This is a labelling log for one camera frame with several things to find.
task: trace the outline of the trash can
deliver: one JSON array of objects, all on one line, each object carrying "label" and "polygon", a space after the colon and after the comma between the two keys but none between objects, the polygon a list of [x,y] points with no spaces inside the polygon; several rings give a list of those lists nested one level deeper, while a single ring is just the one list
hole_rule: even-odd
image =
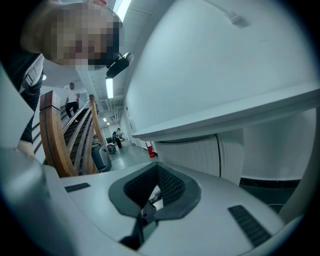
[{"label": "trash can", "polygon": [[109,158],[109,151],[105,145],[99,143],[92,148],[91,155],[99,173],[109,172],[112,164]]}]

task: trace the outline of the fluorescent light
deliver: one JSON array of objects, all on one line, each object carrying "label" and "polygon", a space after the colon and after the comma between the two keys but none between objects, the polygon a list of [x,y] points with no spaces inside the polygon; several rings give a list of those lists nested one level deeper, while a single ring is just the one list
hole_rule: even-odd
[{"label": "fluorescent light", "polygon": [[131,0],[117,0],[116,3],[114,4],[113,10],[115,13],[119,16],[120,20],[124,22],[125,16],[127,13],[127,10],[129,8],[129,5],[131,3]]},{"label": "fluorescent light", "polygon": [[108,99],[114,97],[114,85],[112,78],[105,79],[106,93],[108,94]]}]

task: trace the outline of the white shirt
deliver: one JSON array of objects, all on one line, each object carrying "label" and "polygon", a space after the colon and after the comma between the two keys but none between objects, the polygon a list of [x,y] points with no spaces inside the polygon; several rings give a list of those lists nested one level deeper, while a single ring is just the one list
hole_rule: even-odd
[{"label": "white shirt", "polygon": [[70,88],[68,89],[68,103],[70,102],[76,102],[77,101],[77,90],[73,89],[71,90]]}]

